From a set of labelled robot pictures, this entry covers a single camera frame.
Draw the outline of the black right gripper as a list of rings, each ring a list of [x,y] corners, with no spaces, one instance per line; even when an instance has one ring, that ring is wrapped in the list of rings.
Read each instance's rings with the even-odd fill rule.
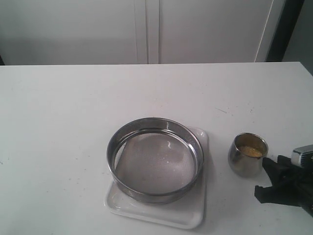
[[[262,167],[271,187],[255,186],[254,196],[261,203],[301,207],[313,216],[313,173],[291,163],[291,158],[278,155],[277,161],[263,158]],[[289,178],[289,182],[280,183]]]

